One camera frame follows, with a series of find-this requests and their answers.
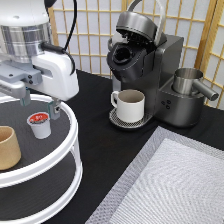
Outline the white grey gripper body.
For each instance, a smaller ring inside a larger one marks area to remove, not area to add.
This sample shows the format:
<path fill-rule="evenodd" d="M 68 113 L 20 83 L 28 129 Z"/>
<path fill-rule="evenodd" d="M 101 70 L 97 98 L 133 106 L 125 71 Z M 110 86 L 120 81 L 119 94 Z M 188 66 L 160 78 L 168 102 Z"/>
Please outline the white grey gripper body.
<path fill-rule="evenodd" d="M 28 63 L 0 62 L 0 92 L 17 99 L 30 88 L 53 98 L 67 101 L 79 92 L 78 78 L 70 58 L 45 52 Z"/>

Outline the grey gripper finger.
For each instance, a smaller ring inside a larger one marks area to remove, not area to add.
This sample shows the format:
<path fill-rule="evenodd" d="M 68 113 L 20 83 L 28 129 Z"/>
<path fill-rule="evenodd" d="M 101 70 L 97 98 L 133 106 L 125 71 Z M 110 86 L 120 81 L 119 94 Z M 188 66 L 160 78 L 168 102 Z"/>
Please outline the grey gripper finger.
<path fill-rule="evenodd" d="M 60 117 L 61 101 L 54 99 L 48 103 L 48 113 L 52 120 L 57 120 Z"/>
<path fill-rule="evenodd" d="M 31 97 L 30 97 L 30 89 L 27 88 L 25 92 L 25 96 L 20 99 L 20 105 L 21 106 L 27 106 L 31 102 Z"/>

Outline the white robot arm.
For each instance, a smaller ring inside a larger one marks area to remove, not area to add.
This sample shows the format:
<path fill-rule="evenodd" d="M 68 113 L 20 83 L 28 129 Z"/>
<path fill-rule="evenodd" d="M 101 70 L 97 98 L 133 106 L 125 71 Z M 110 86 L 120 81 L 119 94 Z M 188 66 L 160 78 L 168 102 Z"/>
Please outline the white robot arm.
<path fill-rule="evenodd" d="M 48 9 L 57 0 L 0 0 L 0 92 L 30 103 L 30 92 L 48 95 L 48 113 L 79 91 L 75 61 L 55 46 Z"/>

